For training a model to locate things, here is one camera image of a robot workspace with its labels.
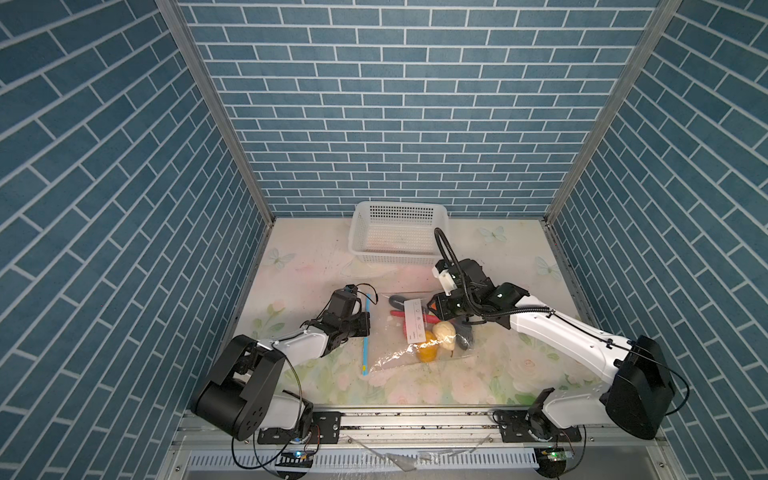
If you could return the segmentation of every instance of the black cable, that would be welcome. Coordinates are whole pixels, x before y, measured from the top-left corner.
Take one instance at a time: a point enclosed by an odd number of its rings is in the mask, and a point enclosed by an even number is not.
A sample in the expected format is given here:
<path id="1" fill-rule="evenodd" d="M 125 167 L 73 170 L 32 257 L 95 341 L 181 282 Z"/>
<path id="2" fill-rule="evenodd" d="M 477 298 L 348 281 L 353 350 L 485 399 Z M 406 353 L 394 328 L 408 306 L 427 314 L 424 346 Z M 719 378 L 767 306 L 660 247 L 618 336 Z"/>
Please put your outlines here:
<path id="1" fill-rule="evenodd" d="M 464 270 L 462 269 L 461 265 L 458 264 L 458 258 L 456 257 L 456 253 L 453 251 L 453 248 L 451 247 L 450 242 L 448 242 L 448 238 L 445 236 L 445 233 L 443 233 L 442 230 L 439 228 L 435 228 L 435 241 L 437 242 L 438 248 L 440 249 L 440 253 L 443 255 L 443 258 L 447 262 L 448 259 L 445 258 L 445 251 L 442 248 L 442 245 L 445 245 L 445 249 L 448 251 L 449 256 L 451 257 L 450 261 L 453 265 L 455 265 L 456 269 L 458 270 L 458 276 L 459 281 L 462 284 L 462 290 L 464 291 L 464 297 L 467 299 L 467 306 L 469 307 L 468 310 L 472 315 L 484 317 L 484 316 L 490 316 L 490 317 L 496 317 L 496 316 L 507 316 L 507 315 L 516 315 L 518 313 L 549 313 L 551 311 L 550 308 L 546 306 L 526 306 L 526 307 L 515 307 L 513 309 L 504 310 L 504 311 L 495 311 L 489 307 L 486 307 L 485 311 L 483 311 L 483 306 L 475 303 L 475 299 L 472 297 L 472 295 L 469 292 L 469 286 L 466 279 L 466 275 L 464 273 Z M 483 323 L 486 323 L 487 320 L 482 320 L 478 322 L 470 322 L 465 321 L 464 324 L 469 325 L 480 325 Z"/>
<path id="2" fill-rule="evenodd" d="M 377 292 L 377 291 L 376 291 L 376 287 L 374 287 L 374 286 L 373 286 L 373 285 L 371 285 L 370 283 L 358 283 L 358 284 L 357 284 L 357 285 L 355 285 L 355 286 L 361 286 L 361 285 L 367 285 L 367 286 L 370 286 L 370 287 L 373 289 L 373 293 L 376 295 L 376 301 L 374 302 L 374 301 L 373 301 L 373 299 L 372 299 L 371 297 L 369 297 L 367 293 L 365 293 L 365 292 L 361 292 L 360 290 L 357 290 L 357 291 L 358 291 L 359 293 L 361 293 L 362 295 L 364 295 L 364 296 L 365 296 L 365 298 L 367 298 L 368 300 L 370 300 L 370 301 L 371 301 L 371 303 L 373 303 L 374 305 L 378 304 L 378 303 L 379 303 L 379 292 Z"/>
<path id="3" fill-rule="evenodd" d="M 573 472 L 576 469 L 576 467 L 581 465 L 581 461 L 584 460 L 584 453 L 587 452 L 587 426 L 586 425 L 582 425 L 581 427 L 584 429 L 584 445 L 581 447 L 581 456 L 578 458 L 578 462 L 576 462 L 576 465 L 566 469 L 565 472 L 562 472 L 560 474 L 560 476 L 565 475 L 566 473 Z"/>
<path id="4" fill-rule="evenodd" d="M 456 254 L 453 251 L 453 248 L 451 247 L 451 244 L 448 242 L 448 238 L 445 236 L 445 233 L 443 233 L 443 231 L 440 230 L 439 228 L 435 228 L 435 241 L 437 242 L 438 248 L 440 249 L 440 254 L 443 256 L 443 260 L 448 262 L 449 260 L 448 260 L 448 258 L 445 257 L 445 251 L 443 250 L 443 247 L 442 247 L 442 245 L 445 244 L 445 249 L 448 251 L 448 254 L 451 257 L 450 261 L 456 266 L 456 269 L 458 270 L 459 280 L 462 283 L 462 289 L 464 291 L 464 297 L 467 299 L 466 303 L 468 304 L 470 313 L 472 313 L 472 314 L 474 314 L 476 316 L 490 316 L 490 317 L 516 315 L 518 313 L 549 313 L 551 315 L 554 315 L 557 318 L 559 318 L 560 320 L 566 322 L 568 325 L 570 325 L 570 326 L 574 327 L 575 329 L 581 331 L 582 333 L 585 333 L 585 334 L 591 336 L 594 339 L 597 339 L 597 340 L 599 340 L 599 341 L 601 341 L 603 343 L 606 343 L 609 346 L 614 346 L 614 347 L 616 347 L 618 349 L 626 350 L 627 352 L 633 353 L 634 355 L 637 355 L 637 356 L 641 357 L 642 359 L 646 359 L 649 362 L 655 363 L 656 365 L 659 365 L 659 366 L 667 369 L 667 371 L 669 371 L 670 373 L 675 375 L 678 379 L 680 379 L 680 381 L 682 381 L 683 384 L 685 385 L 685 396 L 683 398 L 683 401 L 682 401 L 682 403 L 680 405 L 678 405 L 671 412 L 665 413 L 664 416 L 672 415 L 673 413 L 679 412 L 680 409 L 682 409 L 683 406 L 686 403 L 688 403 L 688 399 L 690 397 L 690 384 L 676 370 L 670 368 L 669 366 L 664 365 L 661 362 L 658 362 L 658 361 L 656 361 L 654 359 L 648 358 L 645 355 L 641 355 L 640 353 L 633 352 L 632 349 L 628 349 L 626 347 L 617 345 L 616 343 L 608 342 L 606 339 L 602 339 L 601 337 L 599 337 L 597 335 L 589 333 L 588 331 L 586 331 L 586 330 L 584 330 L 584 329 L 574 325 L 573 323 L 571 323 L 571 322 L 567 321 L 566 319 L 564 319 L 563 317 L 559 316 L 553 309 L 549 308 L 548 306 L 521 306 L 521 307 L 515 307 L 515 308 L 512 308 L 512 309 L 509 309 L 509 310 L 503 310 L 501 312 L 493 311 L 493 310 L 481 312 L 480 309 L 482 308 L 482 306 L 476 305 L 474 299 L 470 295 L 469 288 L 468 288 L 467 281 L 466 281 L 466 277 L 465 277 L 465 274 L 464 274 L 464 270 L 458 264 L 458 259 L 456 257 Z M 479 325 L 481 323 L 486 323 L 486 321 L 485 320 L 483 320 L 481 322 L 469 322 L 469 321 L 466 321 L 465 323 L 469 324 L 469 325 Z M 646 352 L 648 352 L 648 350 L 644 349 L 641 346 L 637 346 L 637 348 L 643 349 Z"/>
<path id="5" fill-rule="evenodd" d="M 672 374 L 673 374 L 673 375 L 675 375 L 675 376 L 676 376 L 678 379 L 680 379 L 680 381 L 682 381 L 682 382 L 683 382 L 683 384 L 685 385 L 685 396 L 683 397 L 683 401 L 680 403 L 680 405 L 678 405 L 678 406 L 677 406 L 675 409 L 673 409 L 671 412 L 667 412 L 667 413 L 665 413 L 665 414 L 664 414 L 664 416 L 672 415 L 673 413 L 677 413 L 677 412 L 679 412 L 679 411 L 680 411 L 680 409 L 682 409 L 682 408 L 685 406 L 685 404 L 686 404 L 686 403 L 688 403 L 688 399 L 690 398 L 690 384 L 689 384 L 689 383 L 688 383 L 688 381 L 687 381 L 687 380 L 686 380 L 686 379 L 685 379 L 685 378 L 684 378 L 684 377 L 683 377 L 683 376 L 682 376 L 680 373 L 678 373 L 676 370 L 674 370 L 674 369 L 670 368 L 669 366 L 666 366 L 666 365 L 664 365 L 664 364 L 663 364 L 663 363 L 661 363 L 661 362 L 658 362 L 658 361 L 656 361 L 656 360 L 654 360 L 654 359 L 648 358 L 648 357 L 646 357 L 645 355 L 641 355 L 640 353 L 637 353 L 637 352 L 633 352 L 633 351 L 632 351 L 632 349 L 628 349 L 628 348 L 627 348 L 627 347 L 625 347 L 625 346 L 621 346 L 621 345 L 618 345 L 618 344 L 616 344 L 616 343 L 613 343 L 613 342 L 609 342 L 609 341 L 607 341 L 606 339 L 603 339 L 603 338 L 601 338 L 601 337 L 599 337 L 599 336 L 597 336 L 597 335 L 594 335 L 593 333 L 589 333 L 587 330 L 585 330 L 585 329 L 582 329 L 581 327 L 579 327 L 579 326 L 577 326 L 577 325 L 574 325 L 572 322 L 569 322 L 569 321 L 567 321 L 566 319 L 564 319 L 563 317 L 559 316 L 559 315 L 558 315 L 558 314 L 557 314 L 557 313 L 556 313 L 554 310 L 552 310 L 551 312 L 552 312 L 552 315 L 554 315 L 554 316 L 556 316 L 557 318 L 559 318 L 560 320 L 562 320 L 562 321 L 566 322 L 568 325 L 570 325 L 570 326 L 574 327 L 576 330 L 579 330 L 580 332 L 582 332 L 582 333 L 584 333 L 584 334 L 586 334 L 586 335 L 589 335 L 590 337 L 592 337 L 592 338 L 594 338 L 594 339 L 596 339 L 596 340 L 598 340 L 598 341 L 600 341 L 600 342 L 603 342 L 603 343 L 605 343 L 605 344 L 609 345 L 610 347 L 615 347 L 615 348 L 618 348 L 618 349 L 622 349 L 622 350 L 625 350 L 625 351 L 627 351 L 627 352 L 631 353 L 632 355 L 637 355 L 637 356 L 639 356 L 639 357 L 640 357 L 640 358 L 642 358 L 642 359 L 646 359 L 647 361 L 649 361 L 649 362 L 651 362 L 651 363 L 655 363 L 656 365 L 659 365 L 660 367 L 663 367 L 663 368 L 667 369 L 667 371 L 669 371 L 669 373 L 672 373 Z M 636 346 L 638 349 L 643 349 L 643 350 L 645 350 L 646 352 L 648 352 L 648 350 L 647 350 L 647 349 L 644 349 L 643 347 L 641 347 L 641 346 L 639 346 L 639 345 L 634 345 L 634 346 Z"/>
<path id="6" fill-rule="evenodd" d="M 326 303 L 326 305 L 323 307 L 323 309 L 322 309 L 322 310 L 320 310 L 320 313 L 318 313 L 318 314 L 317 314 L 317 316 L 316 316 L 315 318 L 313 318 L 313 319 L 310 319 L 310 320 L 304 320 L 304 321 L 301 323 L 301 325 L 299 325 L 299 328 L 301 328 L 301 327 L 305 326 L 305 325 L 306 325 L 307 323 L 309 323 L 309 322 L 316 322 L 317 320 L 319 320 L 319 319 L 320 319 L 320 317 L 322 317 L 322 316 L 323 316 L 323 314 L 326 312 L 326 308 L 328 308 L 328 305 L 330 305 L 330 304 L 331 304 L 331 299 L 328 299 L 328 302 L 327 302 L 327 303 Z"/>
<path id="7" fill-rule="evenodd" d="M 293 364 L 290 362 L 290 359 L 288 359 L 288 355 L 286 355 L 284 352 L 281 352 L 278 349 L 273 349 L 272 351 L 276 352 L 276 353 L 280 353 L 281 355 L 283 355 L 283 358 L 286 360 L 286 362 L 288 362 L 288 366 L 290 367 L 291 371 L 293 371 L 293 377 L 296 379 L 296 384 L 299 387 L 299 414 L 296 416 L 296 425 L 299 425 L 299 421 L 301 420 L 301 413 L 303 411 L 302 407 L 304 405 L 304 402 L 303 402 L 303 391 L 301 389 L 301 381 L 299 380 L 299 374 L 296 373 L 296 369 L 293 368 Z M 290 440 L 288 440 L 288 442 L 286 442 L 286 444 L 283 445 L 283 447 L 278 451 L 278 453 L 276 453 L 274 457 L 270 458 L 269 461 L 261 463 L 261 461 L 259 460 L 259 456 L 256 453 L 256 438 L 255 437 L 256 437 L 256 433 L 254 432 L 251 443 L 252 443 L 252 447 L 253 447 L 253 455 L 256 457 L 256 462 L 259 463 L 259 465 L 255 465 L 253 467 L 247 467 L 245 465 L 240 464 L 237 461 L 237 457 L 235 456 L 235 438 L 232 437 L 232 445 L 230 446 L 230 448 L 232 450 L 232 460 L 235 462 L 235 465 L 237 465 L 238 467 L 242 468 L 243 470 L 257 470 L 259 468 L 263 468 L 264 470 L 266 470 L 267 472 L 271 473 L 272 475 L 275 475 L 277 478 L 282 478 L 277 473 L 272 473 L 269 469 L 267 469 L 265 467 L 267 465 L 269 465 L 270 463 L 274 462 L 275 460 L 277 460 L 283 454 L 283 452 L 285 452 L 285 450 L 288 448 L 288 445 L 290 445 Z"/>

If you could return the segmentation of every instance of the wire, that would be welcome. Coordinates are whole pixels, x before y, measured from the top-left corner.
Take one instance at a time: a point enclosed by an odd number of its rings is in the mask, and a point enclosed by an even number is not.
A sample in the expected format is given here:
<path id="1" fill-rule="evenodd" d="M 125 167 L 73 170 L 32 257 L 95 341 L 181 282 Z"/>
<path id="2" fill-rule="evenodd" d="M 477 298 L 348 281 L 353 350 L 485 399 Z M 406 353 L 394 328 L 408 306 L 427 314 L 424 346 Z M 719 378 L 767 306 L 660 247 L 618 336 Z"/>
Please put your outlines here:
<path id="1" fill-rule="evenodd" d="M 315 451 L 314 452 L 309 452 L 307 454 L 307 456 L 316 455 L 317 452 L 320 451 L 320 425 L 315 424 L 315 428 L 317 428 L 317 447 L 315 447 Z M 310 435 L 310 438 L 306 440 L 306 444 L 307 445 L 310 443 L 310 439 L 311 439 L 311 435 Z"/>
<path id="2" fill-rule="evenodd" d="M 437 246 L 440 249 L 440 254 L 443 256 L 443 259 L 446 262 L 449 262 L 449 259 L 445 256 L 445 251 L 443 250 L 443 245 L 445 245 L 445 249 L 448 251 L 448 254 L 450 256 L 450 263 L 452 263 L 458 270 L 459 281 L 462 284 L 464 297 L 467 299 L 467 302 L 466 302 L 468 307 L 467 310 L 469 310 L 469 312 L 472 315 L 476 315 L 480 317 L 497 317 L 497 316 L 516 315 L 518 313 L 549 313 L 551 311 L 551 309 L 546 306 L 523 306 L 523 307 L 515 307 L 512 309 L 504 310 L 500 312 L 497 310 L 493 310 L 490 306 L 483 306 L 476 303 L 475 299 L 472 297 L 472 295 L 469 292 L 469 285 L 468 285 L 469 282 L 467 282 L 464 269 L 462 269 L 462 266 L 458 263 L 458 258 L 456 257 L 456 253 L 453 251 L 453 248 L 451 247 L 450 242 L 448 242 L 448 238 L 445 236 L 445 233 L 439 228 L 435 228 L 435 241 L 437 242 Z M 464 322 L 464 324 L 481 325 L 487 322 L 488 320 L 485 320 L 485 318 L 483 318 L 482 321 L 476 321 L 476 322 L 470 322 L 467 320 Z"/>
<path id="3" fill-rule="evenodd" d="M 302 324 L 301 324 L 301 325 L 299 325 L 299 328 L 301 328 L 301 327 L 305 326 L 305 325 L 306 325 L 307 323 L 309 323 L 309 322 L 315 322 L 315 321 L 319 320 L 319 319 L 320 319 L 320 317 L 322 317 L 322 316 L 323 316 L 323 314 L 325 313 L 325 311 L 326 311 L 326 308 L 328 308 L 328 305 L 330 305 L 330 304 L 331 304 L 331 299 L 332 299 L 332 297 L 328 299 L 328 303 L 326 303 L 326 305 L 323 307 L 323 309 L 322 309 L 322 310 L 320 310 L 320 313 L 318 313 L 318 314 L 317 314 L 317 316 L 316 316 L 315 318 L 313 318 L 313 319 L 310 319 L 310 320 L 304 320 L 304 321 L 302 322 Z"/>
<path id="4" fill-rule="evenodd" d="M 373 293 L 376 295 L 376 301 L 374 302 L 374 301 L 371 299 L 371 297 L 369 297 L 369 296 L 368 296 L 368 294 L 367 294 L 367 293 L 365 293 L 365 292 L 361 292 L 360 290 L 357 290 L 357 291 L 358 291 L 358 293 L 361 293 L 362 295 L 364 295 L 364 296 L 365 296 L 365 297 L 366 297 L 368 300 L 370 300 L 370 301 L 371 301 L 371 303 L 373 303 L 374 305 L 376 305 L 377 303 L 379 303 L 379 292 L 377 292 L 377 291 L 376 291 L 376 288 L 375 288 L 373 285 L 371 285 L 370 283 L 358 283 L 358 284 L 357 284 L 357 285 L 355 285 L 355 286 L 361 286 L 361 285 L 367 285 L 367 286 L 370 286 L 370 287 L 373 289 Z"/>
<path id="5" fill-rule="evenodd" d="M 571 437 L 568 436 L 568 432 L 566 432 L 565 430 L 561 430 L 561 432 L 563 432 L 563 435 L 565 435 L 565 439 L 568 440 L 568 444 L 571 446 L 571 453 L 574 454 L 574 457 L 575 457 L 576 451 L 574 450 L 574 444 L 571 443 Z M 559 436 L 560 435 L 554 436 L 554 446 L 557 446 Z"/>
<path id="6" fill-rule="evenodd" d="M 440 254 L 443 257 L 443 260 L 445 260 L 446 262 L 449 261 L 448 257 L 445 255 L 445 251 L 443 250 L 443 245 L 445 245 L 445 249 L 448 251 L 448 254 L 450 256 L 450 262 L 458 270 L 459 280 L 461 281 L 462 289 L 464 290 L 464 297 L 467 299 L 466 303 L 468 304 L 467 305 L 469 307 L 468 310 L 471 313 L 473 313 L 473 314 L 475 314 L 477 316 L 483 316 L 483 317 L 484 316 L 495 317 L 495 316 L 516 315 L 518 313 L 549 313 L 551 315 L 554 315 L 557 318 L 559 318 L 560 320 L 566 322 L 568 325 L 570 325 L 570 326 L 574 327 L 575 329 L 581 331 L 582 333 L 585 333 L 585 334 L 589 335 L 590 337 L 592 337 L 594 339 L 597 339 L 597 340 L 599 340 L 599 341 L 601 341 L 603 343 L 606 343 L 606 344 L 608 344 L 611 347 L 616 347 L 618 349 L 626 350 L 627 352 L 632 353 L 632 354 L 634 354 L 636 356 L 639 356 L 642 359 L 646 359 L 649 362 L 655 363 L 656 365 L 659 365 L 659 366 L 665 368 L 667 371 L 669 371 L 670 373 L 675 375 L 678 379 L 680 379 L 680 381 L 682 381 L 683 384 L 685 385 L 685 396 L 683 397 L 683 401 L 680 403 L 680 405 L 678 405 L 671 412 L 665 413 L 664 416 L 672 415 L 673 413 L 679 412 L 680 409 L 682 409 L 683 406 L 686 403 L 688 403 L 688 399 L 690 398 L 690 384 L 676 370 L 670 368 L 667 365 L 664 365 L 661 362 L 658 362 L 658 361 L 656 361 L 654 359 L 648 358 L 645 355 L 641 355 L 640 353 L 637 353 L 637 352 L 633 351 L 632 349 L 628 349 L 626 347 L 617 345 L 616 343 L 609 342 L 606 339 L 603 339 L 603 338 L 601 338 L 601 337 L 599 337 L 597 335 L 594 335 L 593 333 L 589 333 L 588 331 L 580 328 L 579 326 L 574 325 L 573 323 L 571 323 L 571 322 L 567 321 L 566 319 L 564 319 L 563 317 L 559 316 L 557 314 L 557 312 L 555 312 L 555 310 L 549 308 L 548 306 L 522 306 L 522 307 L 515 307 L 515 308 L 509 309 L 509 310 L 504 310 L 504 311 L 501 311 L 501 312 L 493 311 L 493 310 L 490 310 L 490 309 L 486 309 L 485 312 L 482 312 L 481 311 L 482 310 L 482 306 L 479 306 L 479 305 L 475 304 L 475 300 L 472 298 L 472 295 L 469 292 L 469 288 L 468 288 L 467 281 L 466 281 L 466 278 L 465 278 L 464 270 L 462 269 L 461 265 L 458 264 L 458 259 L 456 258 L 456 254 L 454 253 L 453 248 L 451 247 L 451 244 L 448 242 L 448 238 L 445 236 L 445 233 L 443 233 L 443 231 L 440 230 L 439 228 L 435 228 L 435 241 L 437 242 L 437 246 L 440 249 Z M 479 324 L 485 323 L 485 322 L 486 322 L 486 320 L 482 320 L 481 322 L 469 322 L 469 321 L 467 321 L 465 323 L 467 323 L 469 325 L 479 325 Z M 635 346 L 638 349 L 643 349 L 646 352 L 648 352 L 647 349 L 645 349 L 645 348 L 643 348 L 641 346 L 638 346 L 638 345 L 635 345 Z"/>
<path id="7" fill-rule="evenodd" d="M 303 408 L 302 407 L 304 406 L 303 391 L 301 389 L 301 380 L 299 380 L 299 374 L 296 373 L 296 369 L 293 368 L 293 364 L 290 362 L 290 359 L 288 358 L 288 355 L 286 355 L 284 352 L 281 352 L 278 349 L 273 349 L 272 351 L 280 353 L 283 356 L 283 358 L 286 360 L 286 362 L 288 362 L 288 366 L 290 367 L 291 371 L 293 371 L 293 377 L 296 379 L 296 384 L 299 387 L 299 414 L 296 416 L 296 425 L 299 425 L 299 421 L 301 420 L 301 414 L 303 412 Z M 285 445 L 283 445 L 283 447 L 278 451 L 278 453 L 275 454 L 274 457 L 270 458 L 269 461 L 264 462 L 264 463 L 261 463 L 261 461 L 259 460 L 259 456 L 256 453 L 256 432 L 253 433 L 251 444 L 252 444 L 252 447 L 253 447 L 253 455 L 256 457 L 256 461 L 257 461 L 257 463 L 259 465 L 255 465 L 253 467 L 248 467 L 248 466 L 245 466 L 245 465 L 241 465 L 237 461 L 237 457 L 235 456 L 235 438 L 232 437 L 232 445 L 230 446 L 230 448 L 232 450 L 232 459 L 234 460 L 235 465 L 237 465 L 238 467 L 242 468 L 243 470 L 257 470 L 259 468 L 263 468 L 264 470 L 266 470 L 267 472 L 271 473 L 272 475 L 275 475 L 277 478 L 282 478 L 277 473 L 271 472 L 268 468 L 266 468 L 266 466 L 269 465 L 270 463 L 274 462 L 275 460 L 277 460 L 283 454 L 283 452 L 285 452 L 285 450 L 288 448 L 288 445 L 290 445 L 290 439 L 288 440 L 288 442 L 286 442 Z"/>
<path id="8" fill-rule="evenodd" d="M 676 370 L 674 370 L 674 369 L 670 368 L 669 366 L 666 366 L 666 365 L 664 365 L 664 364 L 663 364 L 663 363 L 661 363 L 661 362 L 658 362 L 658 361 L 656 361 L 656 360 L 654 360 L 654 359 L 648 358 L 648 357 L 646 357 L 645 355 L 641 355 L 640 353 L 637 353 L 637 352 L 633 351 L 632 349 L 628 349 L 628 348 L 627 348 L 627 347 L 625 347 L 625 346 L 621 346 L 621 345 L 618 345 L 618 344 L 616 344 L 616 343 L 613 343 L 613 342 L 609 342 L 608 340 L 606 340 L 606 339 L 603 339 L 603 338 L 601 338 L 601 337 L 599 337 L 599 336 L 597 336 L 597 335 L 594 335 L 593 333 L 589 333 L 587 330 L 585 330 L 585 329 L 582 329 L 581 327 L 579 327 L 579 326 L 577 326 L 577 325 L 574 325 L 572 322 L 569 322 L 569 321 L 567 321 L 566 319 L 564 319 L 563 317 L 559 316 L 559 315 L 557 314 L 557 312 L 555 312 L 554 310 L 552 310 L 552 311 L 551 311 L 551 313 L 552 313 L 552 315 L 556 316 L 556 317 L 557 317 L 557 318 L 559 318 L 560 320 L 562 320 L 562 321 L 566 322 L 568 325 L 570 325 L 570 326 L 574 327 L 576 330 L 579 330 L 580 332 L 582 332 L 582 333 L 584 333 L 584 334 L 586 334 L 586 335 L 589 335 L 590 337 L 592 337 L 592 338 L 594 338 L 594 339 L 596 339 L 596 340 L 599 340 L 600 342 L 603 342 L 603 343 L 605 343 L 605 344 L 609 345 L 610 347 L 615 347 L 615 348 L 618 348 L 618 349 L 626 350 L 627 352 L 631 353 L 632 355 L 636 355 L 636 356 L 639 356 L 639 357 L 640 357 L 640 358 L 642 358 L 642 359 L 646 359 L 648 362 L 651 362 L 651 363 L 655 363 L 656 365 L 659 365 L 660 367 L 663 367 L 663 368 L 665 368 L 667 371 L 669 371 L 670 373 L 672 373 L 673 375 L 675 375 L 675 376 L 676 376 L 678 379 L 680 379 L 680 381 L 682 381 L 682 382 L 683 382 L 683 384 L 685 385 L 685 396 L 683 397 L 683 401 L 680 403 L 680 405 L 678 405 L 678 406 L 677 406 L 675 409 L 673 409 L 671 412 L 667 412 L 667 413 L 665 413 L 665 414 L 664 414 L 664 416 L 669 416 L 669 415 L 672 415 L 673 413 L 677 413 L 677 412 L 679 412 L 679 411 L 680 411 L 680 409 L 682 409 L 682 408 L 685 406 L 685 404 L 686 404 L 686 403 L 688 403 L 688 399 L 690 398 L 690 384 L 689 384 L 689 383 L 688 383 L 688 381 L 687 381 L 687 380 L 686 380 L 686 379 L 685 379 L 685 378 L 684 378 L 684 377 L 683 377 L 683 376 L 682 376 L 680 373 L 678 373 Z M 639 346 L 639 345 L 637 345 L 637 344 L 636 344 L 636 345 L 634 345 L 634 346 L 636 346 L 638 349 L 643 349 L 643 350 L 645 350 L 646 352 L 648 352 L 648 350 L 647 350 L 647 349 L 645 349 L 645 348 L 643 348 L 643 347 L 641 347 L 641 346 Z"/>
<path id="9" fill-rule="evenodd" d="M 574 466 L 572 466 L 570 468 L 567 468 L 565 470 L 565 472 L 562 472 L 560 474 L 560 476 L 558 476 L 558 478 L 560 478 L 562 475 L 565 475 L 566 473 L 573 472 L 576 469 L 576 467 L 581 465 L 581 461 L 584 460 L 584 454 L 587 452 L 587 426 L 586 425 L 582 425 L 581 427 L 584 429 L 584 445 L 581 447 L 581 456 L 578 458 L 578 462 L 576 462 L 576 465 L 574 465 Z"/>

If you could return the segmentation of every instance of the orange fruit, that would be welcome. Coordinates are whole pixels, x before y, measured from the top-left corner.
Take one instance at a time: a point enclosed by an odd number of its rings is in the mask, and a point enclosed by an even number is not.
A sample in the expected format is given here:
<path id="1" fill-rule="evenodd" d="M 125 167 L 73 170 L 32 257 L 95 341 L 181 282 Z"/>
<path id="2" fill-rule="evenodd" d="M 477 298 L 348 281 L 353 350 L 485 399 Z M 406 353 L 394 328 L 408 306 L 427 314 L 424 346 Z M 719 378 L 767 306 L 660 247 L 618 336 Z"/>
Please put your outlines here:
<path id="1" fill-rule="evenodd" d="M 416 355 L 419 357 L 419 360 L 428 363 L 437 358 L 437 350 L 440 348 L 440 343 L 437 341 L 434 333 L 427 330 L 424 332 L 424 335 L 427 340 L 424 343 L 416 343 Z"/>

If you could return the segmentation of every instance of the metal bracket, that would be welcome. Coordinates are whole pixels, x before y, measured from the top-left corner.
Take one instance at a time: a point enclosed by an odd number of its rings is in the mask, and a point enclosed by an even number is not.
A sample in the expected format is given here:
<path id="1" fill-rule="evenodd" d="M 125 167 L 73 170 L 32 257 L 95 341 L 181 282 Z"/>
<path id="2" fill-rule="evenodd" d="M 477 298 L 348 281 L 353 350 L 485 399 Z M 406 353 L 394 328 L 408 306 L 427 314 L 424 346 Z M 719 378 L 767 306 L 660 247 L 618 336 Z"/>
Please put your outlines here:
<path id="1" fill-rule="evenodd" d="M 494 417 L 498 422 L 498 431 L 502 434 L 504 443 L 543 442 L 531 434 L 528 424 L 528 412 L 525 410 L 495 410 Z M 578 427 L 563 429 L 558 434 L 558 442 L 576 443 L 581 441 Z"/>
<path id="2" fill-rule="evenodd" d="M 341 412 L 314 412 L 312 425 L 320 428 L 320 443 L 339 443 L 339 428 L 341 426 Z M 285 445 L 293 440 L 293 432 L 285 429 L 264 429 L 259 431 L 259 445 Z M 310 427 L 309 445 L 317 443 L 317 429 Z"/>

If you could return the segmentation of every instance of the bag label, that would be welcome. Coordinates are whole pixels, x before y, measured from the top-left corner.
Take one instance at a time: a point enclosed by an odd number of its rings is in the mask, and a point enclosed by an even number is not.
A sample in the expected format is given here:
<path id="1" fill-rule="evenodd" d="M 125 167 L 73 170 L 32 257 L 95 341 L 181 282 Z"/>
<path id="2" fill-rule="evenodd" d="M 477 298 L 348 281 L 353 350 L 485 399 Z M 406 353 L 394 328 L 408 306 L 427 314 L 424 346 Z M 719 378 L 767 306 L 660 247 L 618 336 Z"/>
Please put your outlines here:
<path id="1" fill-rule="evenodd" d="M 424 343 L 427 341 L 424 334 L 424 315 L 422 313 L 422 301 L 417 299 L 406 300 L 402 303 L 406 311 L 406 337 L 408 343 Z"/>

